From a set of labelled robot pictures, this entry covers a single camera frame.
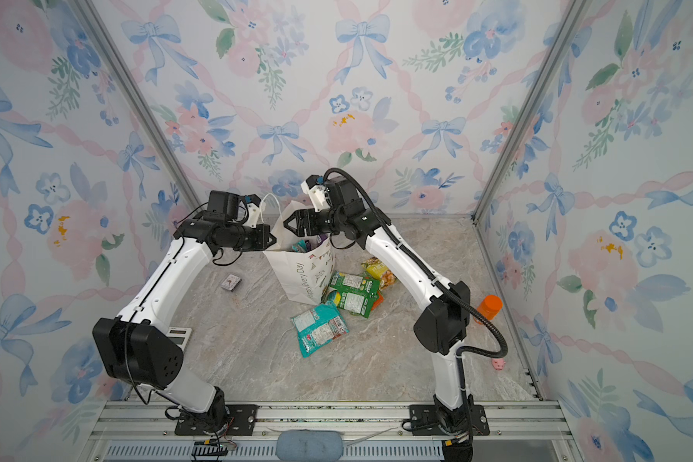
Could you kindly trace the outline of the white paper gift bag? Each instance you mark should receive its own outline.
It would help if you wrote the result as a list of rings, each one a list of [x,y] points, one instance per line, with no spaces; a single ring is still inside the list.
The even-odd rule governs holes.
[[[271,229],[276,244],[263,254],[290,301],[319,305],[334,273],[336,259],[329,238],[317,246],[317,236],[298,237],[283,227],[283,219],[300,209],[307,209],[306,204],[294,200],[282,210]],[[310,242],[310,252],[292,252],[292,244],[300,240]]]

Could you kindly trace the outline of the green Fox's candy bag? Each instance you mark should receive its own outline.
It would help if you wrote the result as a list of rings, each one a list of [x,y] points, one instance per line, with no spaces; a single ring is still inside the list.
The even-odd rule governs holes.
[[[379,290],[380,283],[374,278],[335,271],[326,287],[323,302],[331,303],[354,316],[369,319],[379,299]]]

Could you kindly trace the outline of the teal candy bag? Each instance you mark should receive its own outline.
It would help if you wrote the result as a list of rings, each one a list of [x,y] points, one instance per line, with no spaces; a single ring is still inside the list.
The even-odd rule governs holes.
[[[291,322],[298,333],[298,347],[303,358],[348,334],[344,318],[331,302],[292,317]]]

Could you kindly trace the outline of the orange green snack bag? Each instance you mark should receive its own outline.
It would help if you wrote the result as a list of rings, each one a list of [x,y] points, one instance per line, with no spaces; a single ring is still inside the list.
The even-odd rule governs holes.
[[[372,309],[375,310],[384,301],[384,296],[381,292],[377,293],[377,298],[373,302]]]

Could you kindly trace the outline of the green red Fox's bag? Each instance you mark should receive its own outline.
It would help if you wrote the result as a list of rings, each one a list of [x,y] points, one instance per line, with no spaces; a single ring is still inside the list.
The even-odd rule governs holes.
[[[292,252],[307,253],[311,251],[311,244],[308,240],[300,240],[291,246]]]

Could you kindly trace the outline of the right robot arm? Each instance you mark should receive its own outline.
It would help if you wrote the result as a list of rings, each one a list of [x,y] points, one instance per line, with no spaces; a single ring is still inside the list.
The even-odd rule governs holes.
[[[350,179],[311,175],[301,189],[311,206],[292,213],[284,227],[300,237],[342,234],[396,275],[420,311],[414,333],[431,353],[438,425],[448,434],[467,432],[468,399],[456,350],[463,346],[467,333],[469,313],[462,304],[470,300],[469,288],[451,283],[427,265],[392,221],[371,199],[364,198],[362,187]]]

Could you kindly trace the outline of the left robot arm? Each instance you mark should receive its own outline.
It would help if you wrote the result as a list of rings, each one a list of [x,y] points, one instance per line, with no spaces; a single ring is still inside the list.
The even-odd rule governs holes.
[[[230,421],[223,391],[186,366],[182,348],[167,333],[194,279],[225,250],[243,254],[275,244],[271,227],[261,221],[261,205],[256,194],[211,192],[205,205],[179,223],[140,292],[92,329],[109,377],[134,389],[149,387],[177,406],[180,420],[209,433],[221,432]]]

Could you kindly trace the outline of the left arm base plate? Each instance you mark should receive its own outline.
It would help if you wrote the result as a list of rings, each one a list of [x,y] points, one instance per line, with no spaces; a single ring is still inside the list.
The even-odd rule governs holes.
[[[251,436],[259,407],[255,404],[213,406],[208,413],[183,411],[177,419],[175,436]]]

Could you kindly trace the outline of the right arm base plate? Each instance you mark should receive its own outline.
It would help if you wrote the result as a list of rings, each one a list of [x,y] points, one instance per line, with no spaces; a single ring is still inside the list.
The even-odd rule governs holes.
[[[413,436],[458,438],[467,434],[473,437],[490,434],[485,409],[478,404],[472,404],[470,410],[465,407],[450,410],[442,404],[412,404],[402,429]]]

